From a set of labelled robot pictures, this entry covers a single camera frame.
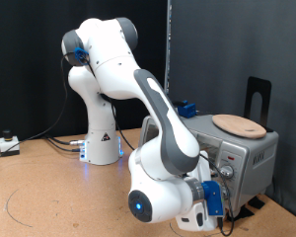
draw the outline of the table surface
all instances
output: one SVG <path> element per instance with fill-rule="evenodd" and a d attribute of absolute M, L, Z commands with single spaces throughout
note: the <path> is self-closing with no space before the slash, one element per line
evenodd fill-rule
<path fill-rule="evenodd" d="M 137 147 L 140 129 L 124 132 Z M 61 137 L 83 139 L 84 135 Z M 45 140 L 21 144 L 21 154 L 0 160 L 1 236 L 222 236 L 187 232 L 174 219 L 145 224 L 130 213 L 128 157 L 96 166 L 80 162 L 78 154 L 60 151 Z M 296 217 L 266 196 L 255 215 L 236 221 L 232 236 L 296 236 Z M 230 222 L 224 224 L 226 230 Z"/>

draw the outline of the round wooden board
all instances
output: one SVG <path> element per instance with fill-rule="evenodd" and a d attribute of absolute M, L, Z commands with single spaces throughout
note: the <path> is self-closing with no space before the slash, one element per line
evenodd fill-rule
<path fill-rule="evenodd" d="M 230 115 L 213 116 L 213 122 L 230 133 L 246 138 L 257 139 L 266 135 L 266 130 L 254 121 Z"/>

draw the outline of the black curtain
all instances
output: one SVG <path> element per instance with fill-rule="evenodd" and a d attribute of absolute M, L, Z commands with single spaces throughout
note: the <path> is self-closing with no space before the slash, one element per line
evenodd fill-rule
<path fill-rule="evenodd" d="M 266 193 L 296 215 L 296 0 L 172 2 L 170 98 L 243 116 L 248 78 L 269 80 L 267 126 L 279 142 Z"/>
<path fill-rule="evenodd" d="M 57 119 L 64 102 L 61 40 L 89 18 L 126 17 L 136 26 L 139 42 L 133 54 L 141 68 L 163 85 L 167 1 L 151 0 L 19 0 L 0 1 L 0 136 L 10 128 L 19 139 L 37 134 Z M 70 65 L 64 61 L 64 71 Z M 87 132 L 83 100 L 68 88 L 65 112 L 50 134 Z M 114 101 L 121 128 L 140 127 L 148 115 L 136 99 Z"/>

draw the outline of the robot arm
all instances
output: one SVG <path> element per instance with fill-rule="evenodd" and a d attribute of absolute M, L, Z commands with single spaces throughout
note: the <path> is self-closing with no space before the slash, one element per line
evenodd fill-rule
<path fill-rule="evenodd" d="M 205 199 L 204 188 L 197 182 L 198 177 L 196 182 L 186 182 L 180 175 L 196 169 L 198 143 L 156 78 L 137 65 L 131 53 L 136 45 L 137 32 L 129 20 L 89 19 L 78 30 L 64 36 L 62 51 L 66 54 L 77 47 L 84 49 L 101 93 L 119 100 L 140 99 L 159 128 L 157 137 L 129 157 L 132 185 L 128 204 L 133 215 L 149 223 L 175 216 L 194 215 L 196 218 L 207 208 L 202 203 L 201 208 L 193 205 L 194 200 Z M 68 55 L 67 60 L 74 66 L 81 66 L 79 58 L 73 55 Z M 222 207 L 216 215 L 223 215 Z M 202 229 L 202 226 L 197 227 L 189 230 Z"/>

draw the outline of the black cable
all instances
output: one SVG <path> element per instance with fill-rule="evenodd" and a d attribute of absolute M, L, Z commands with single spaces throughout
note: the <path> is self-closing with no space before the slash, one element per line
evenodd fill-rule
<path fill-rule="evenodd" d="M 112 115 L 113 115 L 113 117 L 114 117 L 114 119 L 115 119 L 116 126 L 117 126 L 117 129 L 119 130 L 120 135 L 122 136 L 122 138 L 124 139 L 124 141 L 127 143 L 127 145 L 128 145 L 132 150 L 135 150 L 135 149 L 132 147 L 132 145 L 130 145 L 130 143 L 128 142 L 128 140 L 127 140 L 126 137 L 124 136 L 124 134 L 122 133 L 122 131 L 121 131 L 121 129 L 120 129 L 118 123 L 117 123 L 117 119 L 116 119 L 116 115 L 115 115 L 114 107 L 113 107 L 113 105 L 112 105 L 111 98 L 109 97 L 109 99 L 110 99 L 110 102 L 111 102 L 111 111 L 112 111 Z"/>
<path fill-rule="evenodd" d="M 79 148 L 72 149 L 72 150 L 62 148 L 62 147 L 58 146 L 56 143 L 54 143 L 52 140 L 50 140 L 48 137 L 46 137 L 46 140 L 49 141 L 51 144 L 53 144 L 55 147 L 59 148 L 60 150 L 69 151 L 69 152 L 80 152 Z"/>
<path fill-rule="evenodd" d="M 65 110 L 66 103 L 67 103 L 67 98 L 68 98 L 68 93 L 67 93 L 67 88 L 66 88 L 66 83 L 65 83 L 65 77 L 64 77 L 64 73 L 63 73 L 62 61 L 63 61 L 63 59 L 64 59 L 67 55 L 69 55 L 69 54 L 71 54 L 71 53 L 73 53 L 73 52 L 67 52 L 65 55 L 62 56 L 62 58 L 61 58 L 61 60 L 60 60 L 60 67 L 61 67 L 61 76 L 62 76 L 63 88 L 64 88 L 64 90 L 65 90 L 65 101 L 64 101 L 64 103 L 63 103 L 63 106 L 62 106 L 61 112 L 60 112 L 60 114 L 59 114 L 59 116 L 58 116 L 56 122 L 55 122 L 52 126 L 50 126 L 48 129 L 46 129 L 45 131 L 43 131 L 43 132 L 41 132 L 41 133 L 39 133 L 39 134 L 37 134 L 37 135 L 31 136 L 31 137 L 29 137 L 29 138 L 27 138 L 27 139 L 25 139 L 25 140 L 23 140 L 23 141 L 18 142 L 17 144 L 15 144 L 15 145 L 13 145 L 13 146 L 11 146 L 8 150 L 6 150 L 6 151 L 4 151 L 4 152 L 1 153 L 0 158 L 1 158 L 6 152 L 10 151 L 13 147 L 16 147 L 17 145 L 20 145 L 20 144 L 23 143 L 23 142 L 26 142 L 26 141 L 28 141 L 28 140 L 32 140 L 32 139 L 34 139 L 34 138 L 37 138 L 37 137 L 39 137 L 39 136 L 42 136 L 42 135 L 46 134 L 47 132 L 49 132 L 51 129 L 53 129 L 53 128 L 57 125 L 57 123 L 59 122 L 59 120 L 60 120 L 60 118 L 61 118 L 61 116 L 62 116 L 62 114 L 63 114 L 63 112 L 64 112 L 64 110 Z"/>
<path fill-rule="evenodd" d="M 227 197 L 228 197 L 228 203 L 229 203 L 229 212 L 230 212 L 230 215 L 231 215 L 231 229 L 229 231 L 228 234 L 225 234 L 224 231 L 223 231 L 223 224 L 222 224 L 222 217 L 219 217 L 217 218 L 218 219 L 218 225 L 220 227 L 220 231 L 222 233 L 223 236 L 230 236 L 234 230 L 234 225 L 235 225 L 235 221 L 234 221 L 234 214 L 233 214 L 233 208 L 231 206 L 231 202 L 230 202 L 230 193 L 229 193 L 229 189 L 228 189 L 228 186 L 227 186 L 227 183 L 226 183 L 226 180 L 224 178 L 224 176 L 221 174 L 220 170 L 215 166 L 215 164 L 213 162 L 211 162 L 208 158 L 206 158 L 205 156 L 203 156 L 202 154 L 199 153 L 199 155 L 204 158 L 205 160 L 207 160 L 215 169 L 216 171 L 218 172 L 220 178 L 223 180 L 224 182 L 224 185 L 226 187 L 226 191 L 227 191 Z"/>
<path fill-rule="evenodd" d="M 49 139 L 51 139 L 51 140 L 53 140 L 53 141 L 59 143 L 59 144 L 62 144 L 62 145 L 70 145 L 70 142 L 68 142 L 68 141 L 61 141 L 61 140 L 58 140 L 58 139 L 56 139 L 56 138 L 54 138 L 54 137 L 52 137 L 51 135 L 48 135 L 48 134 L 46 134 L 45 136 L 46 136 L 47 138 L 49 138 Z"/>
<path fill-rule="evenodd" d="M 84 56 L 82 56 L 82 57 L 83 57 L 83 59 L 85 59 L 86 62 L 88 63 L 88 66 L 90 67 L 90 70 L 91 70 L 93 76 L 94 76 L 95 78 L 97 78 L 95 72 L 94 72 L 93 69 L 92 69 L 92 66 L 90 65 L 90 61 L 89 61 L 87 58 L 85 58 Z M 122 131 L 121 131 L 121 129 L 120 129 L 118 123 L 117 123 L 116 115 L 115 115 L 115 112 L 114 112 L 114 107 L 113 107 L 113 105 L 112 105 L 112 100 L 111 100 L 110 97 L 108 97 L 108 98 L 109 98 L 110 103 L 111 103 L 111 111 L 112 111 L 112 115 L 113 115 L 113 117 L 114 117 L 114 119 L 115 119 L 115 123 L 116 123 L 117 129 L 119 130 L 119 133 L 120 133 L 121 137 L 124 139 L 124 141 L 127 143 L 127 145 L 128 145 L 132 150 L 135 150 L 135 149 L 132 147 L 132 145 L 130 145 L 130 143 L 128 142 L 128 140 L 127 140 L 126 137 L 124 136 L 124 134 L 122 133 Z"/>

